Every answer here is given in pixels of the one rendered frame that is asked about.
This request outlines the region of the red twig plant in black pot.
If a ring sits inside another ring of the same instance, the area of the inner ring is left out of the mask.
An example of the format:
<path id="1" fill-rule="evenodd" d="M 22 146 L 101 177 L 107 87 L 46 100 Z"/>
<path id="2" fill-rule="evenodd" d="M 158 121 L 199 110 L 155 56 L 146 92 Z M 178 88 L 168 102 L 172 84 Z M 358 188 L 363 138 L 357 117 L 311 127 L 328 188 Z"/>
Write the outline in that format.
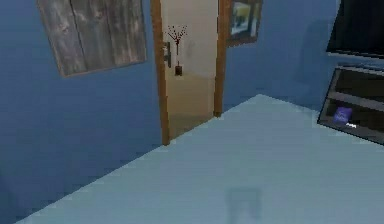
<path id="1" fill-rule="evenodd" d="M 183 74 L 182 66 L 180 65 L 180 44 L 182 38 L 187 34 L 187 26 L 176 26 L 169 25 L 168 26 L 168 36 L 174 41 L 176 46 L 176 65 L 175 65 L 175 75 L 181 76 Z"/>

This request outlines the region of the dark grey shelf stand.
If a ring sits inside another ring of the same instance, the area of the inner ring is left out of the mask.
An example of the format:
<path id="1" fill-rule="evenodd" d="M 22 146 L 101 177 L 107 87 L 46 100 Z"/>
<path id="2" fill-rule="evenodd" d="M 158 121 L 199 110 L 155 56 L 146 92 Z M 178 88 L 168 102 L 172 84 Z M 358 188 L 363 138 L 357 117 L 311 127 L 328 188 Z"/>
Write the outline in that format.
<path id="1" fill-rule="evenodd" d="M 333 121 L 338 107 L 352 109 L 356 128 Z M 384 70 L 337 66 L 317 123 L 384 146 Z"/>

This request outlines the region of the brown framed landscape picture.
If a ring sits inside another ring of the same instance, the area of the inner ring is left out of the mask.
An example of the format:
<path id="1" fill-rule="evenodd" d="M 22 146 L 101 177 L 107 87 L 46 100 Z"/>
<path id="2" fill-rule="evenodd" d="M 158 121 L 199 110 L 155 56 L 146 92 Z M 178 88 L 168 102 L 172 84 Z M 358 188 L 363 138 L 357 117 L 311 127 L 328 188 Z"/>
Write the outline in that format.
<path id="1" fill-rule="evenodd" d="M 228 47 L 257 41 L 262 7 L 263 0 L 229 0 Z"/>

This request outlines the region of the purple box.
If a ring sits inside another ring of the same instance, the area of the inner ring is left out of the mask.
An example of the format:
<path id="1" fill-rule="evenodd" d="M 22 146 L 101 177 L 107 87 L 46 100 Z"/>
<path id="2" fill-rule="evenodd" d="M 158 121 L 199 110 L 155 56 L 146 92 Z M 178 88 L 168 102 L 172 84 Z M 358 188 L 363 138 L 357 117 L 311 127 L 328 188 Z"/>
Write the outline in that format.
<path id="1" fill-rule="evenodd" d="M 338 107 L 333 115 L 335 123 L 347 124 L 352 114 L 352 109 L 347 107 Z"/>

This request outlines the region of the black television set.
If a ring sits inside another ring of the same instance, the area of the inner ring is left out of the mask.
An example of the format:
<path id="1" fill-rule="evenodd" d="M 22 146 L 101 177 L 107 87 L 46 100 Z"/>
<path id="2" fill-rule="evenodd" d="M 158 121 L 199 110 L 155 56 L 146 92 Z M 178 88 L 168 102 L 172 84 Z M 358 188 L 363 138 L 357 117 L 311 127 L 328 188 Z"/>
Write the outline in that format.
<path id="1" fill-rule="evenodd" d="M 384 0 L 340 0 L 326 51 L 384 59 Z"/>

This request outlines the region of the brown wooden door frame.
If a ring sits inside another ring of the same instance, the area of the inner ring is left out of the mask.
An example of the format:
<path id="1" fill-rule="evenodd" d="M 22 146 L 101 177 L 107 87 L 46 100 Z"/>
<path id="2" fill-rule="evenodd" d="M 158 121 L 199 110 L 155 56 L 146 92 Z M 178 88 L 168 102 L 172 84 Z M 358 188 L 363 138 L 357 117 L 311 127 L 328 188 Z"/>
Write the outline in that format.
<path id="1" fill-rule="evenodd" d="M 218 0 L 218 16 L 216 17 L 218 37 L 213 107 L 214 117 L 220 117 L 223 113 L 223 93 L 226 71 L 227 36 L 229 31 L 229 10 L 229 0 Z M 171 138 L 167 111 L 161 0 L 150 0 L 150 13 L 153 30 L 154 58 L 156 63 L 161 142 L 163 145 L 169 145 Z"/>

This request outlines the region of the grey wooden plank wall picture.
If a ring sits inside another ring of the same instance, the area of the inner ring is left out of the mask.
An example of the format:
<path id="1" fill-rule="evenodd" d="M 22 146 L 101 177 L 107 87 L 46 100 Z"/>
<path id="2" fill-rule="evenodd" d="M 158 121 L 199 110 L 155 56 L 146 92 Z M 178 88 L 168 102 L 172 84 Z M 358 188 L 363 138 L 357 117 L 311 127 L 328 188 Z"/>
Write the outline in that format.
<path id="1" fill-rule="evenodd" d="M 64 77 L 147 59 L 142 0 L 36 0 Z"/>

